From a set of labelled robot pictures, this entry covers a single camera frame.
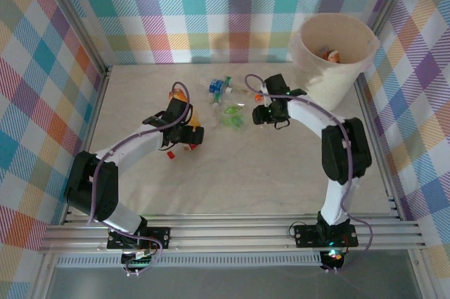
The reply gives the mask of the orange juice bottle fruit label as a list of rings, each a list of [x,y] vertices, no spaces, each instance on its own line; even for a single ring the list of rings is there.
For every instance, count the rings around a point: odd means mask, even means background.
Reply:
[[[182,89],[175,89],[174,91],[169,92],[169,100],[176,98],[180,101],[187,102],[187,96]],[[188,111],[186,116],[187,125],[192,127],[200,127],[201,123],[198,117],[197,110],[192,107],[190,111]]]

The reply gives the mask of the green label bottle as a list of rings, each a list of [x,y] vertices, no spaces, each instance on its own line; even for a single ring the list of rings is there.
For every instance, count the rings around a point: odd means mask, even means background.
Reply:
[[[226,106],[220,112],[219,123],[230,129],[239,130],[245,126],[245,117],[240,106]]]

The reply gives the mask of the cream ribbed waste bin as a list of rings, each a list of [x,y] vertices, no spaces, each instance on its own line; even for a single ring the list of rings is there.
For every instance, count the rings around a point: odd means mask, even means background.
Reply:
[[[319,13],[306,19],[290,38],[288,50],[298,84],[326,110],[335,109],[357,77],[367,71],[380,47],[369,26],[349,15]],[[340,63],[323,59],[337,50]]]

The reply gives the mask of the clear bottle green cap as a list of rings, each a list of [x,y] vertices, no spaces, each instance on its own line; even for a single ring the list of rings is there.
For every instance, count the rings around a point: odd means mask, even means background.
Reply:
[[[242,82],[240,82],[235,77],[225,76],[224,84],[225,84],[225,93],[228,95],[235,94],[250,98],[253,98],[256,95],[255,92],[249,90]]]

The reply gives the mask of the clear bottle blue label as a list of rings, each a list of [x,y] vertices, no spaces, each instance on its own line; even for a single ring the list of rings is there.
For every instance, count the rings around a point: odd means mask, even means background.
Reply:
[[[224,80],[212,79],[212,78],[201,78],[198,80],[198,84],[201,87],[206,88],[208,93],[215,94],[222,90],[222,87],[224,86]]]

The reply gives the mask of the left controller board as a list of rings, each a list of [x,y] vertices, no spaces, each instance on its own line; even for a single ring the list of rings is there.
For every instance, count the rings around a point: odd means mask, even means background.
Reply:
[[[137,252],[125,252],[121,254],[120,264],[125,272],[139,272],[152,262],[154,252],[139,250]]]

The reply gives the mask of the controller board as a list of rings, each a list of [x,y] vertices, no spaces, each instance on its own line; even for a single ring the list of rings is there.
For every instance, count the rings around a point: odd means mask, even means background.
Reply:
[[[154,252],[139,250],[137,252],[125,252],[121,254],[120,264],[125,272],[139,272],[152,262]]]
[[[321,268],[324,270],[341,268],[344,265],[346,254],[346,251],[336,249],[321,251]]]

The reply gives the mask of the right controller board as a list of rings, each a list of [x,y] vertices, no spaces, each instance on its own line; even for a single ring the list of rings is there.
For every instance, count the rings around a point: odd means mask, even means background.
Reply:
[[[341,268],[344,265],[346,254],[346,251],[336,249],[321,251],[321,268],[324,270]]]

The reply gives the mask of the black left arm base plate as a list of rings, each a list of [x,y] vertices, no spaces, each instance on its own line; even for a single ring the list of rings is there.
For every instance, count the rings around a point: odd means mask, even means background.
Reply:
[[[158,244],[152,241],[143,239],[143,237],[150,237],[158,240],[162,244],[163,249],[169,247],[170,228],[169,227],[144,227],[134,233],[139,238],[132,238],[116,231],[108,230],[108,241],[106,248],[108,250],[142,250],[158,248]]]

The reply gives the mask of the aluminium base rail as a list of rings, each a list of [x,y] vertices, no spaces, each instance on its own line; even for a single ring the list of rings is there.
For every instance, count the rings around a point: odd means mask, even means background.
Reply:
[[[367,226],[356,223],[359,249],[410,250],[425,247],[418,224],[397,216],[369,216]],[[316,218],[299,215],[155,215],[154,227],[170,227],[170,253],[278,252],[295,250],[288,232],[293,223],[313,224]],[[108,230],[86,225],[86,217],[69,214],[62,225],[45,233],[40,253],[97,253],[106,250]]]

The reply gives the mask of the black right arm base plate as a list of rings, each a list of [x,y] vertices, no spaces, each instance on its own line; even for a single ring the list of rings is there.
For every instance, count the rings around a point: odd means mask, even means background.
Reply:
[[[298,225],[294,227],[294,238],[297,248],[353,248],[359,245],[355,226],[349,223]]]

